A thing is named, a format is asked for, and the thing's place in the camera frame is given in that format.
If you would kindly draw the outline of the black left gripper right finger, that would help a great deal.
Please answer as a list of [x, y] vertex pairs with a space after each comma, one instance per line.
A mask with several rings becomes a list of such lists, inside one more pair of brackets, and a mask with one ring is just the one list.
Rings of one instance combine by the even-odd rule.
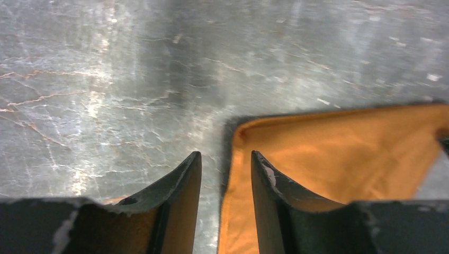
[[448, 253], [448, 200], [342, 204], [251, 159], [260, 253]]

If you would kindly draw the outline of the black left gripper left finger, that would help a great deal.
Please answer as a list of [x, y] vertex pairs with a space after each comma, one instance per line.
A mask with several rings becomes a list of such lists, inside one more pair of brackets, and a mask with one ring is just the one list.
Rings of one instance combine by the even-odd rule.
[[116, 204], [84, 197], [1, 199], [1, 253], [192, 253], [202, 159]]

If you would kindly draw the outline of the orange cloth napkin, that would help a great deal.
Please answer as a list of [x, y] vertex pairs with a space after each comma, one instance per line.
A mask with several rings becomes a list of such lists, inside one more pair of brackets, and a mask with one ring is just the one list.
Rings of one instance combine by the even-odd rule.
[[267, 117], [240, 125], [224, 194], [219, 253], [258, 253], [251, 153], [343, 204], [413, 197], [448, 135], [448, 105], [421, 104]]

